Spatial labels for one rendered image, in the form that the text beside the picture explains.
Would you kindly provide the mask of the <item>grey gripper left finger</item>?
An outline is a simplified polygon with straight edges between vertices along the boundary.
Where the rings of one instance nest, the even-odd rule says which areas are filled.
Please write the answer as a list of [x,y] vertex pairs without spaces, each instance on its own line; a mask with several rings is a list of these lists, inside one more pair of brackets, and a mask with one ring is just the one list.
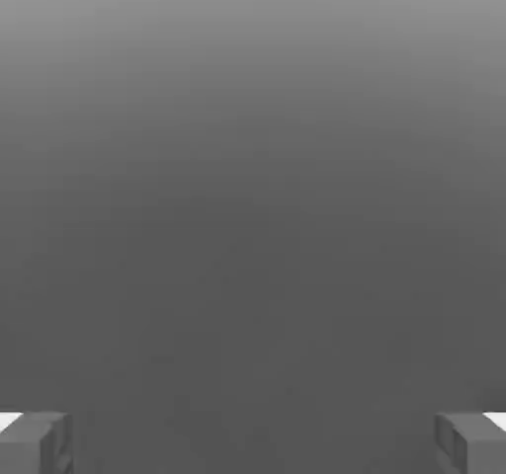
[[74,474],[72,416],[0,412],[0,474]]

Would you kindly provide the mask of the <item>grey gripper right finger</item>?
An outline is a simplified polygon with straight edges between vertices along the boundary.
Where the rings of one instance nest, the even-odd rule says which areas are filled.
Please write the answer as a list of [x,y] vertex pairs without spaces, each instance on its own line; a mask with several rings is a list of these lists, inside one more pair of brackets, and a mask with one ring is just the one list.
[[506,412],[437,413],[434,442],[442,474],[506,474]]

